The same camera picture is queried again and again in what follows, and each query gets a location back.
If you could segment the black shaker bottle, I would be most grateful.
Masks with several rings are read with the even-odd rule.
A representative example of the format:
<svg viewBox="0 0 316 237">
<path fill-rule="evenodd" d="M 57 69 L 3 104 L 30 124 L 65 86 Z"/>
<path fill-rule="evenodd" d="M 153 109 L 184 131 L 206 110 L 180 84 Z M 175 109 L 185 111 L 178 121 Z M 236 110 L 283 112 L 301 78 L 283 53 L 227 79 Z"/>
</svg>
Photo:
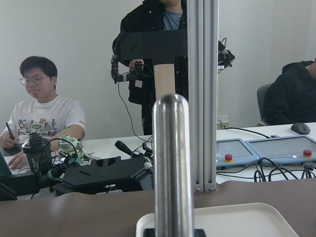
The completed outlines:
<svg viewBox="0 0 316 237">
<path fill-rule="evenodd" d="M 52 168 L 50 140 L 37 132 L 29 134 L 29 140 L 22 145 L 30 171 L 39 178 L 46 175 Z"/>
</svg>

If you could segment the standing person black jacket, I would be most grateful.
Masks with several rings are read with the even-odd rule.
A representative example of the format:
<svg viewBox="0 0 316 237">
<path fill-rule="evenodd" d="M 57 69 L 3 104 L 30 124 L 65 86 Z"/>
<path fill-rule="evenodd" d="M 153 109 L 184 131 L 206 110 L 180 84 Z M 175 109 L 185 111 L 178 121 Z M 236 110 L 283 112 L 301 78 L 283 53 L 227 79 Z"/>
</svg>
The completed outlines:
<svg viewBox="0 0 316 237">
<path fill-rule="evenodd" d="M 127 33 L 169 31 L 187 28 L 187 2 L 185 0 L 145 0 L 121 21 L 120 30 Z M 156 100 L 154 67 L 151 59 L 122 61 L 132 71 L 135 62 L 141 62 L 143 74 L 129 82 L 129 102 L 141 105 L 144 135 L 152 134 L 152 109 Z M 175 58 L 175 92 L 189 98 L 188 59 Z"/>
</svg>

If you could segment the seated person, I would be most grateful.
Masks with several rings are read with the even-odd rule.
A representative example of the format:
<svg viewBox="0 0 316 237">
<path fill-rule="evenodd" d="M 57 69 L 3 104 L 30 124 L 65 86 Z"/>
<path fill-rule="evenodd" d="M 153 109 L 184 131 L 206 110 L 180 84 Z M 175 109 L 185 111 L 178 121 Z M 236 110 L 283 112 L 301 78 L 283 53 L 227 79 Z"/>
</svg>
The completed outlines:
<svg viewBox="0 0 316 237">
<path fill-rule="evenodd" d="M 316 121 L 316 62 L 285 65 L 267 89 L 264 122 L 269 125 Z"/>
</svg>

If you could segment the green water bottle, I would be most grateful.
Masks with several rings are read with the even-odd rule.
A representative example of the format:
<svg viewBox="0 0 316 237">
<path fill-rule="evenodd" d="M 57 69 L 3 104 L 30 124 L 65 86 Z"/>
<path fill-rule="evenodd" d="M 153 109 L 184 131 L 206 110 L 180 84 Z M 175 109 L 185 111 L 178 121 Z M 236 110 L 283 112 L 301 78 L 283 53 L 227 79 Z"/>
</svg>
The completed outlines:
<svg viewBox="0 0 316 237">
<path fill-rule="evenodd" d="M 77 138 L 71 137 L 69 134 L 64 134 L 59 137 L 58 159 L 62 160 L 66 156 L 73 159 L 79 165 L 83 164 L 83 151 L 81 144 Z"/>
</svg>

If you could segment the black computer mouse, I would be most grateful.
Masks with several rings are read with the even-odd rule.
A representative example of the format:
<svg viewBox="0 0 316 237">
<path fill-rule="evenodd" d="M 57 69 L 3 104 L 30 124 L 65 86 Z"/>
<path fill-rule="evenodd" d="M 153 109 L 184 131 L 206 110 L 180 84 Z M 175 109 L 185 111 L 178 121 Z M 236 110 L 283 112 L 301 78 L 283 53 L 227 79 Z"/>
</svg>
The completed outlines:
<svg viewBox="0 0 316 237">
<path fill-rule="evenodd" d="M 305 123 L 294 123 L 291 126 L 291 130 L 300 135 L 307 135 L 311 132 L 311 129 Z"/>
</svg>

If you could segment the aluminium frame post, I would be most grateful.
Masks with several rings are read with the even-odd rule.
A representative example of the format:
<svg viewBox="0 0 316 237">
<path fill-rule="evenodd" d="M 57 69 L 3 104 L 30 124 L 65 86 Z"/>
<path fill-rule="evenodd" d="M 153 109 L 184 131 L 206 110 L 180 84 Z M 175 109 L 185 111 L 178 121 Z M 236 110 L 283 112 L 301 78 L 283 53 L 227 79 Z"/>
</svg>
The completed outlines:
<svg viewBox="0 0 316 237">
<path fill-rule="evenodd" d="M 193 190 L 216 190 L 219 1 L 189 0 L 188 63 Z"/>
</svg>

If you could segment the blue teach pendant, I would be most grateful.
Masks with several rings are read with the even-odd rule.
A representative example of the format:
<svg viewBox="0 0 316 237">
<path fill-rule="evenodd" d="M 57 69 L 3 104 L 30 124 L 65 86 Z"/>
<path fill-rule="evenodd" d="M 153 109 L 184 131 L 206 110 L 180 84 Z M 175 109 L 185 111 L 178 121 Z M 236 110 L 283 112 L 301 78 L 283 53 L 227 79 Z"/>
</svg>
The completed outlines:
<svg viewBox="0 0 316 237">
<path fill-rule="evenodd" d="M 259 158 L 279 165 L 301 165 L 316 161 L 316 141 L 307 135 L 246 141 Z"/>
<path fill-rule="evenodd" d="M 216 141 L 216 169 L 224 170 L 235 166 L 258 163 L 259 156 L 239 138 Z"/>
</svg>

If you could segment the person in white shirt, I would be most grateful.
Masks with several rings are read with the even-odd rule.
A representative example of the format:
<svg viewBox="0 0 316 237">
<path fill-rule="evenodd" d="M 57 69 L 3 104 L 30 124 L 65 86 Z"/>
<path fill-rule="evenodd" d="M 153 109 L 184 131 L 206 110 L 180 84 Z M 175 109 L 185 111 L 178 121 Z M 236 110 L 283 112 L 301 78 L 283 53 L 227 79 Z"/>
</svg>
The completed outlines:
<svg viewBox="0 0 316 237">
<path fill-rule="evenodd" d="M 20 73 L 20 81 L 32 98 L 15 105 L 9 128 L 0 135 L 1 147 L 12 149 L 32 132 L 52 138 L 52 150 L 59 148 L 56 139 L 61 135 L 82 140 L 85 137 L 83 106 L 80 101 L 57 94 L 55 64 L 45 57 L 30 56 L 21 63 Z"/>
</svg>

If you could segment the steel muddler black tip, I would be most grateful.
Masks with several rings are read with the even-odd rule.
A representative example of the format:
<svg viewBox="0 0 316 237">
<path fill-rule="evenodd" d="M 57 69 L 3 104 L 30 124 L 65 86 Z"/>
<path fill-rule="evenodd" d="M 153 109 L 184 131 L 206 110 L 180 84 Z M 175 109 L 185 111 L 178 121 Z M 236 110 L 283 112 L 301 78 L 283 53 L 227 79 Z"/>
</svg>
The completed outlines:
<svg viewBox="0 0 316 237">
<path fill-rule="evenodd" d="M 181 95 L 154 104 L 155 235 L 194 236 L 189 107 Z"/>
</svg>

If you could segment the cream rabbit tray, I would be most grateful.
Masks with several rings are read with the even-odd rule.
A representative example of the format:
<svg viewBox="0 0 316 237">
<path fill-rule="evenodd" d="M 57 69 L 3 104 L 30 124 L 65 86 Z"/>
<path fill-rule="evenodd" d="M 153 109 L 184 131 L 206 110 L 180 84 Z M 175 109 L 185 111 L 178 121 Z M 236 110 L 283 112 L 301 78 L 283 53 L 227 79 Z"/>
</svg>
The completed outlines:
<svg viewBox="0 0 316 237">
<path fill-rule="evenodd" d="M 192 229 L 203 229 L 208 237 L 296 237 L 297 233 L 283 216 L 265 203 L 247 203 L 204 208 L 172 208 L 146 214 L 136 224 L 136 236 L 155 229 L 159 236 L 169 237 L 172 228 L 178 236 Z"/>
</svg>

